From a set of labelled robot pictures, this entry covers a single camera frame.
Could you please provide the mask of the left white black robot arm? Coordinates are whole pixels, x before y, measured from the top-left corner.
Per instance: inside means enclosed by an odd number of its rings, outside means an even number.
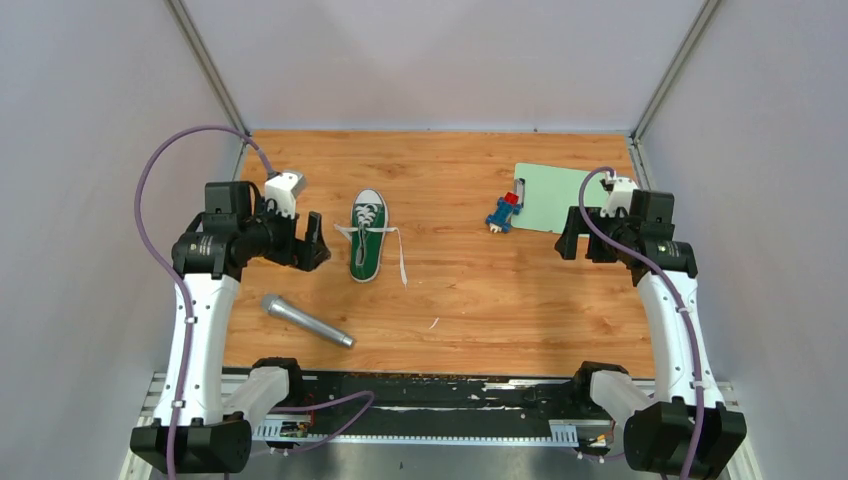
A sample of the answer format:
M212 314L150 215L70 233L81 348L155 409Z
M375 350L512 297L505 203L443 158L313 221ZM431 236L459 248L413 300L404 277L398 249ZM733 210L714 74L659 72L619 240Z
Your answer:
M297 238L296 199L305 179L278 173L210 182L205 208L174 243L166 262L176 278L176 316L165 385L147 427L131 434L133 453L169 478L242 471L252 431L276 407L298 411L306 386L293 359L263 358L229 396L222 395L225 342L242 271L254 258L312 271L328 260L322 218L312 212Z

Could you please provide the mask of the green canvas sneaker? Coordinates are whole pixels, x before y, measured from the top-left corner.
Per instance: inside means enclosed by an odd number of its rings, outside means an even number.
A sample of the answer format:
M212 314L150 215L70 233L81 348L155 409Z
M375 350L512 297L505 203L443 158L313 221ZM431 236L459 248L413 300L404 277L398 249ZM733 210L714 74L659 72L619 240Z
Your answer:
M385 229L388 227L388 208L383 196L374 189L357 194L351 211L351 260L353 279L367 283L379 273Z

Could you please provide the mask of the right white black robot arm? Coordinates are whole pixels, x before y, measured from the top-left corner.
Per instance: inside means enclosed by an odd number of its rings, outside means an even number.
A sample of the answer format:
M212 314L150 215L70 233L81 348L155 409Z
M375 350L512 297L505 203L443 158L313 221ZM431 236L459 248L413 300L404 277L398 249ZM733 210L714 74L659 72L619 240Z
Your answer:
M594 263L624 264L645 310L655 364L653 395L639 392L616 364L585 361L570 399L584 417L605 412L623 429L624 457L636 471L716 479L747 435L745 418L726 406L710 371L697 312L693 248L674 238L674 197L636 189L624 204L570 207L555 244L565 260L588 237Z

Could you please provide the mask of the white shoelace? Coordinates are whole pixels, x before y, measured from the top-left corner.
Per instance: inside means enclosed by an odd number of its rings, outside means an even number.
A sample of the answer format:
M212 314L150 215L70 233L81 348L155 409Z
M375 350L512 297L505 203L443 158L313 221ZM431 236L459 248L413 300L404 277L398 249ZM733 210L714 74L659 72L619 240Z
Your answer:
M339 232L350 243L350 247L351 247L351 233L353 232L353 228L351 228L350 226L342 226L342 225L334 224L334 229L337 232ZM398 227L391 227L389 225L389 211L388 211L388 227L385 229L385 232L386 232L386 235L385 235L385 238L384 238L384 242L385 242L386 237L389 234L396 234L397 235L397 239L398 239L398 265L399 265L399 271L400 271L400 278L401 278L401 282L402 282L403 286L407 287L408 286L408 275L407 275L407 272L406 272L402 234L401 234L401 231Z

